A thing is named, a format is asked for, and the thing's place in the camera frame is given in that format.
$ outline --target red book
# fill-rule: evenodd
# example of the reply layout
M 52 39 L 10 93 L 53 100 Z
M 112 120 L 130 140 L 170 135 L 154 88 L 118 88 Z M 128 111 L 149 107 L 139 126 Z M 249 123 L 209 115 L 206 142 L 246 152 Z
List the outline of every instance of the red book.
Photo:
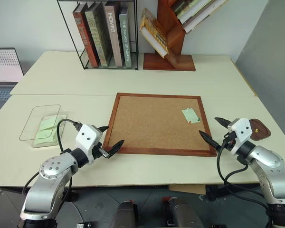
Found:
M 79 4 L 73 11 L 75 22 L 77 24 L 82 42 L 84 43 L 87 56 L 89 57 L 92 67 L 98 67 L 99 58 L 97 55 L 96 47 L 92 39 L 89 25 L 86 20 L 85 11 L 87 4 Z

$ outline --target green sticky note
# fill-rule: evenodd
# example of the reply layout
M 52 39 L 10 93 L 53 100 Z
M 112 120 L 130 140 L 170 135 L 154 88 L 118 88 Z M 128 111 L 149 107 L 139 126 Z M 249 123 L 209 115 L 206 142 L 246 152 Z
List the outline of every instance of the green sticky note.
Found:
M 184 116 L 185 116 L 185 118 L 189 124 L 200 122 L 200 118 L 196 115 L 193 108 L 187 108 L 185 110 L 182 110 L 182 113 L 184 114 Z

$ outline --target laptop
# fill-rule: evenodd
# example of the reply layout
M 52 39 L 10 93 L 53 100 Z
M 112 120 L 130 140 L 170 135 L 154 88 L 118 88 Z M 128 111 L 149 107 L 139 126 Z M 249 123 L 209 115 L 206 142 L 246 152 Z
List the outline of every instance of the laptop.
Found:
M 22 77 L 23 71 L 15 48 L 0 48 L 0 109 Z

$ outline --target laptop keyboard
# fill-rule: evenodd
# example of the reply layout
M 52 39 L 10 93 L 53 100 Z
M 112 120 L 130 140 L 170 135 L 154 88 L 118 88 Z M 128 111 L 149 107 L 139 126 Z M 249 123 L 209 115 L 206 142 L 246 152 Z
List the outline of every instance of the laptop keyboard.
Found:
M 13 88 L 0 88 L 0 101 L 7 101 Z

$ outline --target brown tray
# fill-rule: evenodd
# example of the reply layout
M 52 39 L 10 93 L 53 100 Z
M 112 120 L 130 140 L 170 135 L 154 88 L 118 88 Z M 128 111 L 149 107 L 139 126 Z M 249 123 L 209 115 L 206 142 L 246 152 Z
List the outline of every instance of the brown tray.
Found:
M 254 141 L 259 141 L 271 136 L 270 130 L 258 119 L 249 120 L 252 134 L 250 138 Z
M 188 124 L 186 108 L 193 108 L 200 122 Z M 200 96 L 118 93 L 109 127 L 106 150 L 124 139 L 119 153 L 216 156 L 199 134 L 210 134 Z

